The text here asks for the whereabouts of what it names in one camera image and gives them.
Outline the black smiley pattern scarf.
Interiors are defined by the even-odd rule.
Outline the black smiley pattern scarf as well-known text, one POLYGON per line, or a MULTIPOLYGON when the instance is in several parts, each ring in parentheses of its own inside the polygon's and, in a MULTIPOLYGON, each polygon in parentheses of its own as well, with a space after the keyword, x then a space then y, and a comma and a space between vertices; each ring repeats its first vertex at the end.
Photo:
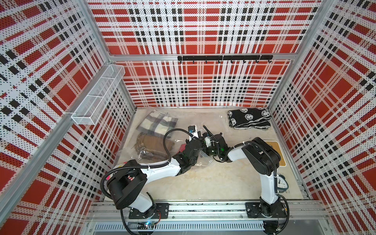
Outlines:
POLYGON ((271 127, 271 114, 263 108, 242 108, 227 112, 229 126, 234 129, 261 129, 271 127))

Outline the red knitted scarf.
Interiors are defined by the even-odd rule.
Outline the red knitted scarf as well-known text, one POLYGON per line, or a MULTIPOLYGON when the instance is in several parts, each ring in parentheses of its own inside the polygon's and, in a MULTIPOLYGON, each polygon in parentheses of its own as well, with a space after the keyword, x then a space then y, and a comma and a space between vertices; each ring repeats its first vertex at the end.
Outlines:
POLYGON ((179 148, 179 152, 183 152, 186 148, 186 144, 182 144, 179 148))

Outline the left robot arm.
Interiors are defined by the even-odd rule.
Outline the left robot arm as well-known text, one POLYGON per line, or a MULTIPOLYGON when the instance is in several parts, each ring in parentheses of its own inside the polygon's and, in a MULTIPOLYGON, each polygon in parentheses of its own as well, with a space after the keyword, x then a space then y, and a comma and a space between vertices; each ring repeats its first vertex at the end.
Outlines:
POLYGON ((113 200, 118 210, 134 208, 144 218, 151 218, 157 212, 157 205, 149 193, 143 194, 144 186, 166 177, 174 177, 189 171, 197 163, 198 157, 206 149, 205 141, 192 139, 182 152, 174 155, 162 167, 156 164, 139 164, 130 160, 112 169, 101 180, 101 190, 113 200))

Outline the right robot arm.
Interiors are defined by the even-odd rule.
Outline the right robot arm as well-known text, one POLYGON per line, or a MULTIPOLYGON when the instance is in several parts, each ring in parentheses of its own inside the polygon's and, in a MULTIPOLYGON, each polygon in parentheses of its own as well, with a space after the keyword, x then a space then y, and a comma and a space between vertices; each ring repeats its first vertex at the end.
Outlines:
POLYGON ((272 217, 281 205, 277 189, 277 172, 281 160, 279 153, 259 137, 231 148, 221 134, 209 135, 209 138, 214 145, 213 154, 219 157, 220 162, 248 159, 260 176, 260 212, 265 217, 272 217))

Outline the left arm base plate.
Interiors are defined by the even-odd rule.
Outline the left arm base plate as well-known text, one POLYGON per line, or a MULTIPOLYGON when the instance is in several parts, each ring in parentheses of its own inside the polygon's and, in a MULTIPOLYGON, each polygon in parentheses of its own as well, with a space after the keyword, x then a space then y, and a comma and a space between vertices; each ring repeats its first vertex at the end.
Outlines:
POLYGON ((169 213, 169 203, 156 203, 145 212, 140 212, 137 209, 131 208, 129 219, 167 219, 169 213))

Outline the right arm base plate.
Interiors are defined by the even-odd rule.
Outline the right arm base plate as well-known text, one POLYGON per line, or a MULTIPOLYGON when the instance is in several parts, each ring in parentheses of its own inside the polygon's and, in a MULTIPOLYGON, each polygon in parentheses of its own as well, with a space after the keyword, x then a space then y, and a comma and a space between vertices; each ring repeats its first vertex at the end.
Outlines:
POLYGON ((287 212, 283 203, 276 201, 274 204, 260 202, 245 203, 248 218, 287 218, 287 212))

